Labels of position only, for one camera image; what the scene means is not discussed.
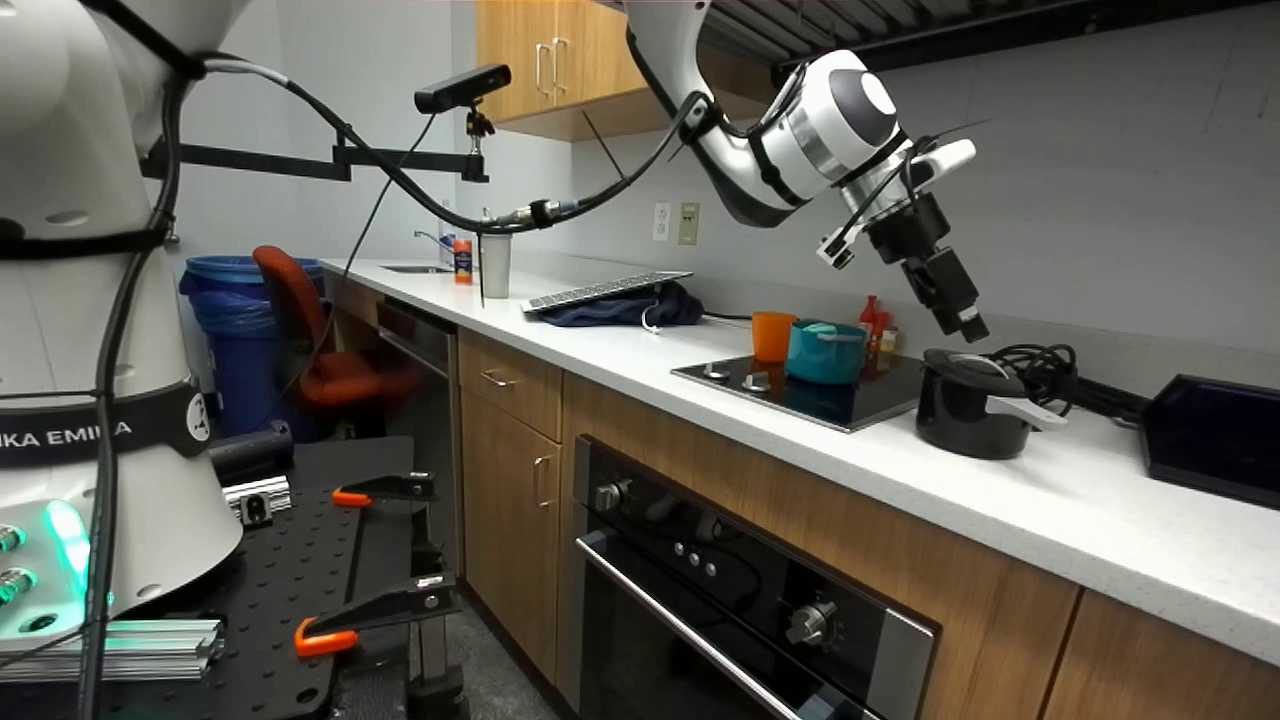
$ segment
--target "blue bin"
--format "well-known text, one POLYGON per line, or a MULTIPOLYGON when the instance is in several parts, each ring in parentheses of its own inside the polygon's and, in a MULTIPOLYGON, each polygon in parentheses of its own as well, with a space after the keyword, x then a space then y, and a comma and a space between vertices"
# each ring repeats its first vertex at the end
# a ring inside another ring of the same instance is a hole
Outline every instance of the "blue bin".
MULTIPOLYGON (((314 261, 299 261, 314 282, 325 271, 314 261)), ((268 282, 253 257, 191 257, 181 279, 191 299, 199 331, 211 349, 211 383, 219 394, 219 433, 262 433, 272 418, 294 425, 294 412, 281 394, 281 331, 268 282)))

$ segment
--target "stovetop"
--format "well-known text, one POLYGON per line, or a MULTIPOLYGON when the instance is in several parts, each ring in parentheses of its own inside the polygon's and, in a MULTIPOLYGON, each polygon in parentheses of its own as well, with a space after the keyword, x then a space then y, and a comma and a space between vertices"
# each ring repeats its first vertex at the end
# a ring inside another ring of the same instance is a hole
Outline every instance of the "stovetop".
POLYGON ((856 383, 809 383, 783 373, 783 364, 759 364, 750 357, 676 368, 759 404, 822 418, 833 427, 864 427, 915 408, 922 364, 911 357, 886 357, 856 383))

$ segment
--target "white wall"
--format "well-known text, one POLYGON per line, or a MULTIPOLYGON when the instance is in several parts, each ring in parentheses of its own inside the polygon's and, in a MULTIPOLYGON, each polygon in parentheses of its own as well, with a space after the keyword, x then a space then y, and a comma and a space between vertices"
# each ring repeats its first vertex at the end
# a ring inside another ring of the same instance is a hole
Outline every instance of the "white wall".
MULTIPOLYGON (((1275 35, 1280 3, 1259 3, 883 75, 911 131, 966 128, 980 142, 939 202, 994 344, 1077 341, 1097 374, 1139 386, 1176 368, 1280 383, 1275 35)), ((651 138, 616 153, 637 165, 651 138)), ((605 153, 578 142, 578 190, 605 181, 605 153)), ((688 263, 720 311, 783 302, 848 321, 864 291, 883 291, 915 349, 939 344, 872 248, 850 271, 814 263, 814 241, 842 217, 828 196, 773 232, 736 226, 685 153, 575 225, 571 248, 688 263), (696 248, 646 241, 660 199, 698 199, 696 248)))
MULTIPOLYGON (((261 61, 332 104, 371 147, 409 147, 424 128, 411 91, 456 71, 450 31, 466 0, 261 0, 226 35, 226 50, 261 61)), ((226 142, 281 157, 326 158, 334 131, 299 99, 242 75, 217 75, 186 99, 191 142, 226 142)), ((456 119, 435 119, 424 153, 456 153, 456 119)), ((377 169, 357 169, 348 182, 186 169, 181 196, 182 250, 253 250, 285 242, 299 257, 345 257, 383 182, 377 169)), ((456 202, 456 174, 417 172, 417 181, 456 202)), ((363 250, 431 250, 417 232, 435 232, 403 190, 388 190, 363 250)))
MULTIPOLYGON (((262 0, 226 49, 277 65, 332 99, 371 142, 420 128, 411 86, 477 65, 471 0, 262 0)), ((911 131, 966 125, 980 158, 939 187, 952 242, 984 288, 991 344, 1077 341, 1100 378, 1159 386, 1172 373, 1280 383, 1280 3, 1210 13, 1089 39, 1035 44, 886 71, 911 131)), ((211 78, 186 104, 186 138, 326 157, 326 128, 253 78, 211 78)), ((610 147, 637 165, 655 137, 610 147)), ((429 147, 466 147, 459 125, 429 147)), ((616 172, 592 142, 503 131, 485 138, 491 182, 424 174, 464 211, 584 196, 616 172)), ((261 241, 313 257, 348 250, 379 172, 357 182, 191 169, 181 199, 186 250, 246 250, 261 241)), ((869 291, 901 306, 908 349, 939 341, 901 271, 872 248, 850 271, 814 263, 842 220, 835 196, 759 232, 722 217, 685 153, 578 225, 532 232, 518 250, 587 250, 696 269, 716 311, 796 306, 856 315, 869 291), (698 199, 696 248, 651 242, 651 202, 698 199)), ((401 190, 367 257, 431 257, 411 232, 435 220, 401 190)))

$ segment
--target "cooking pot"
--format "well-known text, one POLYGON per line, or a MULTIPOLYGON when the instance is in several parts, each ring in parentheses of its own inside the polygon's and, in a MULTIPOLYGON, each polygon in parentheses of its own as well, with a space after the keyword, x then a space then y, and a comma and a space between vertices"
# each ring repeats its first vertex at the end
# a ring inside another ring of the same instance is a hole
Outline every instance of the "cooking pot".
POLYGON ((869 331, 850 325, 790 325, 789 374, 809 383, 856 383, 869 361, 869 331))

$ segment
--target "wooden upper cabinet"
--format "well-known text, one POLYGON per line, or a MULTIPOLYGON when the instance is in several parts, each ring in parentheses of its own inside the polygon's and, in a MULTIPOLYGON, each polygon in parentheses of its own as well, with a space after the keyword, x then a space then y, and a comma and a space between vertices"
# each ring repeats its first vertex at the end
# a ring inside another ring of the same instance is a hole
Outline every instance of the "wooden upper cabinet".
POLYGON ((565 0, 571 3, 571 44, 565 49, 565 65, 571 71, 571 104, 646 91, 632 49, 629 49, 629 15, 605 6, 595 0, 565 0))
POLYGON ((595 0, 477 0, 480 65, 511 65, 511 83, 485 99, 487 119, 641 91, 622 27, 622 13, 595 0))

